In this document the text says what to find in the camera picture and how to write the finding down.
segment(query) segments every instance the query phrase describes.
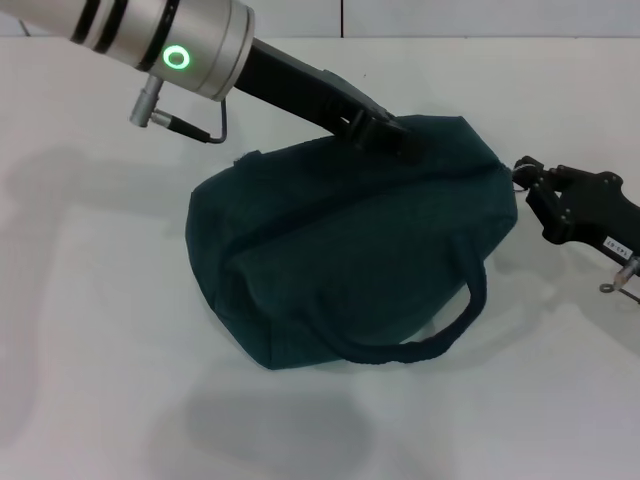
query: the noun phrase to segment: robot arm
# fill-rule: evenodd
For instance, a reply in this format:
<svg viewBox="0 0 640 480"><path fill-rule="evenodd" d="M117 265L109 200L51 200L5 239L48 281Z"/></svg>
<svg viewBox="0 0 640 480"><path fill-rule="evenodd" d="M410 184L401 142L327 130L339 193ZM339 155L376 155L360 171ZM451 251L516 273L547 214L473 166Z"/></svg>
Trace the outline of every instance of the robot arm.
<svg viewBox="0 0 640 480"><path fill-rule="evenodd" d="M407 132L393 115L337 75L254 39L253 11L237 0L0 0L0 11L147 72L137 126L151 120L219 143L157 110L159 92L166 81L224 101L235 86L360 148L401 154Z"/></svg>

